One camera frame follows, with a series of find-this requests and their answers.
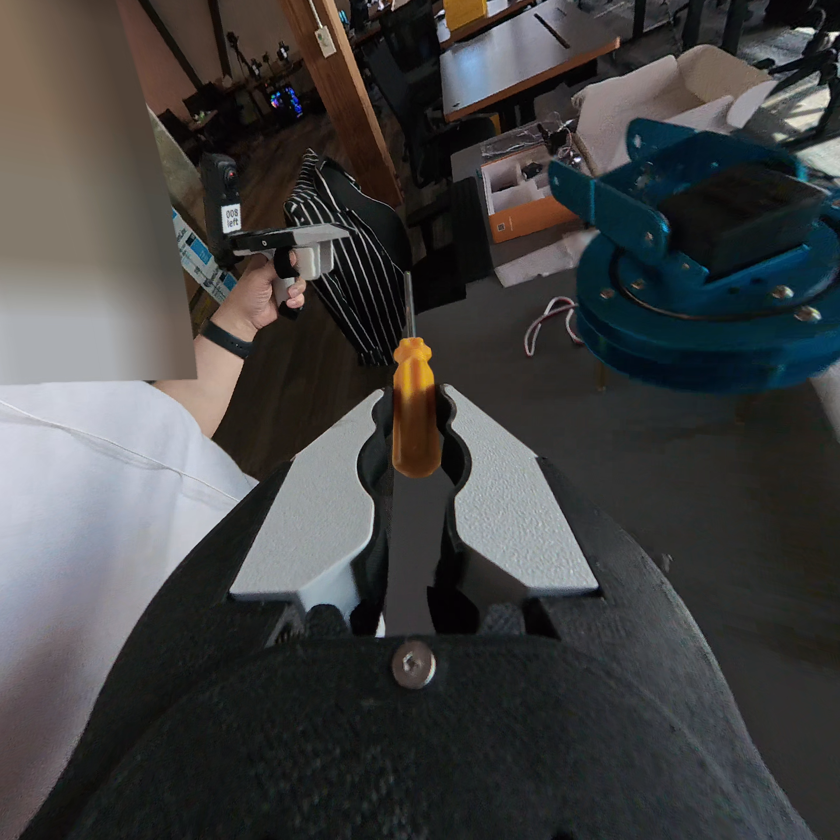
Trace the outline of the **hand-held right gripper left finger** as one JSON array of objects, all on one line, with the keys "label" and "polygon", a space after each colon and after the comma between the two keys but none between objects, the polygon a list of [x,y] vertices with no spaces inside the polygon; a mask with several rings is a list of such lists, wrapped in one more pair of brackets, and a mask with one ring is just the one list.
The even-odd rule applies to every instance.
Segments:
[{"label": "hand-held right gripper left finger", "polygon": [[334,606],[385,635],[392,392],[377,389],[290,462],[230,587],[241,602]]}]

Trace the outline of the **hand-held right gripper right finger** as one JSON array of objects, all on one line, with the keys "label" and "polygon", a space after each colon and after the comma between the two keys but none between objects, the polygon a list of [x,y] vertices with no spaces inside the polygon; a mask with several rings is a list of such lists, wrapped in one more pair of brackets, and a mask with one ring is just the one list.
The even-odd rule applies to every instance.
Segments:
[{"label": "hand-held right gripper right finger", "polygon": [[474,634],[492,610],[591,596],[599,584],[540,457],[452,385],[437,387],[446,502],[427,603],[439,634]]}]

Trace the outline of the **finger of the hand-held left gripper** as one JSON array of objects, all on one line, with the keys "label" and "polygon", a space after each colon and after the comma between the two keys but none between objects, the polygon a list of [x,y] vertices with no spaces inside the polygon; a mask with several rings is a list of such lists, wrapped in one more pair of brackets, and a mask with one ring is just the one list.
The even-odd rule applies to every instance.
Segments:
[{"label": "finger of the hand-held left gripper", "polygon": [[284,249],[295,253],[294,269],[302,279],[318,279],[329,274],[336,260],[337,243],[351,231],[333,224],[313,224],[284,231]]}]

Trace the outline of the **orange handled screwdriver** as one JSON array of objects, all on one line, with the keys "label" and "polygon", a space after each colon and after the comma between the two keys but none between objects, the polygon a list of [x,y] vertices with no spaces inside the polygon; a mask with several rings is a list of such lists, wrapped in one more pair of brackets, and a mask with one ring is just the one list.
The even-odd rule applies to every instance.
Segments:
[{"label": "orange handled screwdriver", "polygon": [[432,351],[417,334],[413,279],[404,272],[406,336],[394,351],[392,464],[407,478],[431,476],[441,464]]}]

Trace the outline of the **blue toy robot arm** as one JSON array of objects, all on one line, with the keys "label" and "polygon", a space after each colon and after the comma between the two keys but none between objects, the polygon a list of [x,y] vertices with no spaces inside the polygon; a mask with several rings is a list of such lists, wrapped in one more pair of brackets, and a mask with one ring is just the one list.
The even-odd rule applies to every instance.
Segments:
[{"label": "blue toy robot arm", "polygon": [[635,119],[628,161],[552,160],[553,197],[598,232],[576,325],[606,366],[651,385],[757,393],[839,356],[838,187],[779,148]]}]

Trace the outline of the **person's left forearm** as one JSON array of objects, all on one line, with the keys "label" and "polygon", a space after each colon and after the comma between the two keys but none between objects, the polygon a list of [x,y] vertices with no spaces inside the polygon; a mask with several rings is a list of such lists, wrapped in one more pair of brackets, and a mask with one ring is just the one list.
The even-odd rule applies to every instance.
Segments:
[{"label": "person's left forearm", "polygon": [[212,438],[232,399],[244,359],[201,333],[194,339],[196,378],[157,381],[153,387],[179,403]]}]

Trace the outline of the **wood edged grey desk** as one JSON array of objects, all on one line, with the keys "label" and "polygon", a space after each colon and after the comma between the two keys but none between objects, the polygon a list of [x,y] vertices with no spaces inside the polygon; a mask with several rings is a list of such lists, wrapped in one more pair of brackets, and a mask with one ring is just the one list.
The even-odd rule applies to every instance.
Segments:
[{"label": "wood edged grey desk", "polygon": [[488,112],[620,45],[617,32],[575,3],[541,3],[441,53],[444,119]]}]

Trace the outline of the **person's left hand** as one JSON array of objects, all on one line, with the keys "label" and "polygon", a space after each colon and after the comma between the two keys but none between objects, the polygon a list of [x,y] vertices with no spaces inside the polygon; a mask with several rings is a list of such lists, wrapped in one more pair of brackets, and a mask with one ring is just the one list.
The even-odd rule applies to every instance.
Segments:
[{"label": "person's left hand", "polygon": [[243,274],[210,321],[237,340],[254,341],[257,333],[278,320],[275,267],[264,255],[251,257]]}]

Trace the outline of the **black white striped bag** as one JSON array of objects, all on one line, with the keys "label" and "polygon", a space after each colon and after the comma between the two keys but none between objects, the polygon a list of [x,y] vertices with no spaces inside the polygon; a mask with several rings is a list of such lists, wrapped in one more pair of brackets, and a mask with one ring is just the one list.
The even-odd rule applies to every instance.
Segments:
[{"label": "black white striped bag", "polygon": [[365,195],[342,166],[307,149],[284,204],[288,226],[332,224],[334,266],[314,281],[330,316],[362,366],[389,366],[405,325],[403,273],[412,250],[402,220]]}]

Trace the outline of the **blue white printed box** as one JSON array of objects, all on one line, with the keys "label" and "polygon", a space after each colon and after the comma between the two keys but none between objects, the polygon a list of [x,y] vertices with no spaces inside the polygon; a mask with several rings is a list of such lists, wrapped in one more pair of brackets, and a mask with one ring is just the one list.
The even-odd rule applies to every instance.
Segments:
[{"label": "blue white printed box", "polygon": [[216,303],[223,303],[237,279],[216,262],[209,248],[174,207],[172,221],[182,268]]}]

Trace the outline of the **wooden pillar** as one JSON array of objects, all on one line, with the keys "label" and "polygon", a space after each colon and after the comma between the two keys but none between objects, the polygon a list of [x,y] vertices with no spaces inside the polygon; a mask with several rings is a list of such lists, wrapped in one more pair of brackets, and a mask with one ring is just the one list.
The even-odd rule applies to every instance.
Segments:
[{"label": "wooden pillar", "polygon": [[362,189],[390,207],[403,192],[334,2],[279,1],[350,170]]}]

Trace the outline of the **black wristband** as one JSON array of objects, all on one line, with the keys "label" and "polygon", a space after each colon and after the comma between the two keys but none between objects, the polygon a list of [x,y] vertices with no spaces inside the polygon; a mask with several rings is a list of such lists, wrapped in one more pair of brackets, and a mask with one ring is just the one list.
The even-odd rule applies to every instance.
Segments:
[{"label": "black wristband", "polygon": [[254,349],[253,341],[245,341],[219,327],[213,320],[207,319],[200,328],[199,335],[229,354],[246,360]]}]

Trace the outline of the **black office chair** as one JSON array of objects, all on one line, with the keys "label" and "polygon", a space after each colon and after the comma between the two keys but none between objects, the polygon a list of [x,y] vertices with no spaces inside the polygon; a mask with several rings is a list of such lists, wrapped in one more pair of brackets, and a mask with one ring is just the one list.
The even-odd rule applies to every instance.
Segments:
[{"label": "black office chair", "polygon": [[406,2],[385,13],[376,39],[363,45],[375,85],[404,136],[403,158],[417,188],[448,178],[443,162],[440,44],[433,2]]}]

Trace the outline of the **white foam sheet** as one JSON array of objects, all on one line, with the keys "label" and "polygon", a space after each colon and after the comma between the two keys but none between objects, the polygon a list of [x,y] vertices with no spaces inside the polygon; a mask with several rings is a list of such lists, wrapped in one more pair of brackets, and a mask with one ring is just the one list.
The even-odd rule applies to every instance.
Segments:
[{"label": "white foam sheet", "polygon": [[539,277],[550,277],[573,270],[580,263],[586,247],[598,233],[595,228],[569,233],[551,245],[496,267],[495,274],[503,287],[510,288]]}]

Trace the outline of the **orange white parts box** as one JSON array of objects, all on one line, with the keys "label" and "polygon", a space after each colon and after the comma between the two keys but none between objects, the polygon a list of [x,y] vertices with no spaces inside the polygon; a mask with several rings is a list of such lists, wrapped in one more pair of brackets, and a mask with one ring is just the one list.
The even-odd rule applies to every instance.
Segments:
[{"label": "orange white parts box", "polygon": [[767,71],[698,45],[575,93],[576,140],[591,173],[603,175],[629,162],[627,128],[634,119],[730,134],[744,127],[775,85]]}]

